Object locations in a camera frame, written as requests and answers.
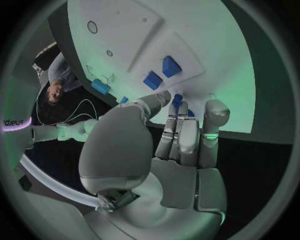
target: purple light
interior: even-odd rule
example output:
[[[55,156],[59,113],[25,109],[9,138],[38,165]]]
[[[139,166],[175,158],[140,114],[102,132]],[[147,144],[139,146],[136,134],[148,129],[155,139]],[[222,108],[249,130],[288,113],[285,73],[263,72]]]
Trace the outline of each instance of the purple light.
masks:
[[[24,122],[22,125],[15,125],[15,126],[3,126],[2,131],[3,132],[12,132],[12,131],[17,131],[21,130],[24,128],[27,128],[32,122],[32,118],[30,117],[28,121]]]

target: blue block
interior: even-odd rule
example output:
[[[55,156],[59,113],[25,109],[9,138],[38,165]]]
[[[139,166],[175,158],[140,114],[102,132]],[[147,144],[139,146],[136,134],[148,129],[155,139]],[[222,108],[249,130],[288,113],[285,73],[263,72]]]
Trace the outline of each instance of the blue block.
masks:
[[[92,81],[91,86],[104,95],[106,95],[111,89],[110,86],[102,83],[98,78]]]
[[[181,104],[182,99],[183,99],[182,95],[175,94],[173,101],[172,101],[173,106],[178,109]]]
[[[188,116],[188,117],[191,117],[191,118],[194,118],[194,117],[195,117],[195,114],[194,114],[191,110],[188,110],[187,116]]]
[[[157,89],[163,80],[155,74],[155,72],[149,72],[148,76],[144,79],[143,83],[146,84],[152,90]]]
[[[173,58],[170,56],[165,57],[162,63],[162,72],[167,78],[179,74],[181,71],[181,67],[173,60]]]
[[[120,101],[120,104],[124,104],[124,103],[127,103],[128,101],[128,98],[127,97],[123,97],[122,100]]]

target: white tube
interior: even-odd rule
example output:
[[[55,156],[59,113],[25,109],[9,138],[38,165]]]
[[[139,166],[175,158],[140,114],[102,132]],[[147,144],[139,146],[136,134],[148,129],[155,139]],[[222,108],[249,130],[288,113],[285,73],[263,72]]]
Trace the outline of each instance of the white tube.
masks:
[[[101,207],[97,197],[79,192],[56,181],[39,169],[26,155],[22,156],[20,163],[32,176],[57,194],[83,205],[94,208]]]

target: green led light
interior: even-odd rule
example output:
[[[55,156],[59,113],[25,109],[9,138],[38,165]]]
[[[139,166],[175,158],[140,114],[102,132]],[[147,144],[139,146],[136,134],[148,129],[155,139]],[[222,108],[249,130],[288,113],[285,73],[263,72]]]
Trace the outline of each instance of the green led light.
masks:
[[[216,140],[218,138],[218,133],[204,133],[203,137],[207,140]]]

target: white robot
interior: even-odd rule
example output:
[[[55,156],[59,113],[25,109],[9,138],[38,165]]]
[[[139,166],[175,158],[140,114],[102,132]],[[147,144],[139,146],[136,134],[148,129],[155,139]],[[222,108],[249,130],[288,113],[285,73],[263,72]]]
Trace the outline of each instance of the white robot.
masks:
[[[229,109],[205,105],[202,132],[188,104],[169,105],[152,158],[145,123],[171,100],[168,91],[119,104],[99,120],[31,126],[32,141],[85,142],[79,159],[82,185],[100,206],[85,216],[101,239],[212,239],[226,216],[227,198],[216,169],[219,127]]]

